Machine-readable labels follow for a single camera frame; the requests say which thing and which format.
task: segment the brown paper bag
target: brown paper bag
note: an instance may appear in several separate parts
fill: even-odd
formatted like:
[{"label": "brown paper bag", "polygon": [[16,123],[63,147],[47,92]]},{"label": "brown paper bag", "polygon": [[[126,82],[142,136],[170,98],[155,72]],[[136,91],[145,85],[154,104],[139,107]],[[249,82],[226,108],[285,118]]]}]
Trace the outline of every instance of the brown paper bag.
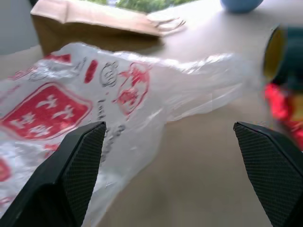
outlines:
[{"label": "brown paper bag", "polygon": [[71,42],[110,51],[161,44],[161,32],[146,14],[79,0],[39,0],[31,11],[44,54]]}]

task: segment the transparent plastic bag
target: transparent plastic bag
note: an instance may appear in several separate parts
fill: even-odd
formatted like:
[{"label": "transparent plastic bag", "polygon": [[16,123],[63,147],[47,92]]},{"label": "transparent plastic bag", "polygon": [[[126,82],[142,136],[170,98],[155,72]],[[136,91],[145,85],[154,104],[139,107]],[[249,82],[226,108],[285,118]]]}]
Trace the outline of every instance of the transparent plastic bag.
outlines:
[{"label": "transparent plastic bag", "polygon": [[179,63],[76,43],[1,81],[0,216],[69,131],[105,121],[97,182],[84,223],[157,153],[167,121],[208,113],[253,89],[234,54]]}]

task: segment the blue bowl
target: blue bowl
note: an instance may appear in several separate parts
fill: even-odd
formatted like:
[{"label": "blue bowl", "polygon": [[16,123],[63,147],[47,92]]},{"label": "blue bowl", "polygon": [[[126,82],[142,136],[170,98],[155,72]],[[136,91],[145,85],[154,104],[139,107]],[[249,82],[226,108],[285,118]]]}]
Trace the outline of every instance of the blue bowl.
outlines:
[{"label": "blue bowl", "polygon": [[220,0],[221,5],[231,13],[248,13],[258,7],[263,0]]}]

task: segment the wall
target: wall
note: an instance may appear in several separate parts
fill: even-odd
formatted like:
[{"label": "wall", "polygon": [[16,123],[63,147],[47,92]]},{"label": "wall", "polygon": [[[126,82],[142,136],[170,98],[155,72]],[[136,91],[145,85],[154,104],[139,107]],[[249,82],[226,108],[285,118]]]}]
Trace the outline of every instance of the wall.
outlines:
[{"label": "wall", "polygon": [[0,0],[0,55],[38,44],[28,0]]}]

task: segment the table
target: table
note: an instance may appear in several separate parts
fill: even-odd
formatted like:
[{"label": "table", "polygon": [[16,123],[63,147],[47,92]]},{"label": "table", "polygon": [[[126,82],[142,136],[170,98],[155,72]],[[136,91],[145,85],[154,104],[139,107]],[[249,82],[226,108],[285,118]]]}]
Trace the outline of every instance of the table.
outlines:
[{"label": "table", "polygon": [[[142,54],[196,61],[211,54],[241,53],[261,68],[271,29],[303,24],[303,1],[265,0],[245,15],[202,0],[158,12],[182,17],[185,31],[164,37],[164,47]],[[41,58],[39,47],[0,57],[1,78]],[[261,81],[260,74],[256,79]],[[208,114],[167,124],[158,156],[119,194],[100,227],[269,227],[250,184],[236,136],[236,121],[280,130],[261,91]]]}]

